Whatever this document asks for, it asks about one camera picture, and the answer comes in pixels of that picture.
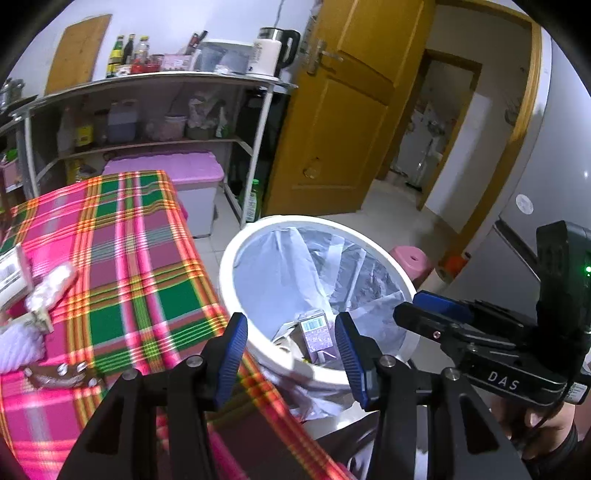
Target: screw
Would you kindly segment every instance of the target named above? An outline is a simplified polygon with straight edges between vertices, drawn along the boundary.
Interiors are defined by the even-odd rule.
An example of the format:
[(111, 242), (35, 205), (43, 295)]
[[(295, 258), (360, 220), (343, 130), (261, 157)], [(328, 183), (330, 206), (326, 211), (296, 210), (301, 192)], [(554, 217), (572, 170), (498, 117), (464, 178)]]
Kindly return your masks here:
[(462, 373), (457, 368), (447, 367), (443, 370), (443, 375), (449, 380), (456, 381), (460, 379)]
[(191, 368), (200, 367), (203, 365), (203, 357), (200, 355), (193, 355), (187, 358), (187, 366)]
[(122, 376), (125, 380), (133, 380), (138, 376), (138, 371), (135, 368), (130, 368), (123, 372)]
[(382, 355), (379, 359), (379, 364), (382, 365), (382, 367), (392, 368), (396, 365), (396, 357), (393, 357), (392, 355)]

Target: clutter on shelf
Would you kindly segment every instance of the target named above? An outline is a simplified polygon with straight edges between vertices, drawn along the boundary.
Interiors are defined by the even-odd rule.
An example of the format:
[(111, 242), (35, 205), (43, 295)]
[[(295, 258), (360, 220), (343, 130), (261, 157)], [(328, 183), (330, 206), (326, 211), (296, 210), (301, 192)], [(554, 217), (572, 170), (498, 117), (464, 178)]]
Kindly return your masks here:
[(293, 63), (300, 42), (299, 32), (272, 27), (261, 28), (254, 43), (205, 40), (206, 36), (206, 30), (195, 32), (175, 53), (150, 54), (147, 35), (140, 37), (135, 48), (135, 34), (129, 35), (126, 44), (125, 36), (119, 35), (109, 56), (106, 77), (190, 70), (278, 77), (281, 69)]

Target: white floor tile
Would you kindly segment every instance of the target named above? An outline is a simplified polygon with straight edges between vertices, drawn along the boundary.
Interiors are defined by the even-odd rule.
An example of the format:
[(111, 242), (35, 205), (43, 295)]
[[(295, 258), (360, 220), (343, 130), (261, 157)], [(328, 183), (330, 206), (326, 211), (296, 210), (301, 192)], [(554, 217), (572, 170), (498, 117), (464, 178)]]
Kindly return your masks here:
[(193, 241), (195, 242), (195, 248), (200, 255), (213, 251), (212, 243), (210, 242), (209, 237), (194, 238)]
[(219, 274), (219, 264), (217, 263), (216, 254), (214, 252), (206, 252), (201, 253), (199, 252), (199, 256), (201, 257), (201, 261), (203, 262), (203, 266), (205, 267), (205, 271), (209, 276), (209, 280), (211, 280), (212, 285), (215, 289), (217, 289), (217, 278)]
[(213, 221), (210, 241), (212, 251), (223, 252), (230, 240), (240, 231), (240, 224), (234, 211), (224, 194), (217, 194), (215, 198), (217, 218)]

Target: wooden door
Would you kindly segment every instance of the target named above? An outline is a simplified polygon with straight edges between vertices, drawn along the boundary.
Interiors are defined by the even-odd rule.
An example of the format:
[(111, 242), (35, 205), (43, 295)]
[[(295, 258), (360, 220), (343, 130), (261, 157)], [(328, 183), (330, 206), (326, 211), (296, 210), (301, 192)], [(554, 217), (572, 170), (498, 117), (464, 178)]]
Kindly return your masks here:
[(281, 134), (265, 214), (361, 207), (388, 151), (431, 28), (434, 0), (324, 0)]

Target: trash can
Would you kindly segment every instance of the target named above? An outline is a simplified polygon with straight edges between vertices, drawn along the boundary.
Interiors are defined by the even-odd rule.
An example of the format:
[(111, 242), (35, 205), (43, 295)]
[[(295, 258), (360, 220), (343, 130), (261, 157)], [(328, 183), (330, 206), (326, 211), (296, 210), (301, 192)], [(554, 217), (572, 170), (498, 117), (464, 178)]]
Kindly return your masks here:
[(338, 415), (352, 397), (344, 370), (295, 359), (271, 342), (285, 322), (310, 309), (332, 319), (346, 310), (383, 353), (407, 361), (418, 344), (392, 319), (395, 305), (416, 293), (408, 275), (369, 238), (329, 220), (278, 215), (250, 223), (224, 252), (219, 292), (230, 314), (248, 318), (247, 349), (265, 375), (295, 403), (312, 402), (299, 412), (304, 418)]

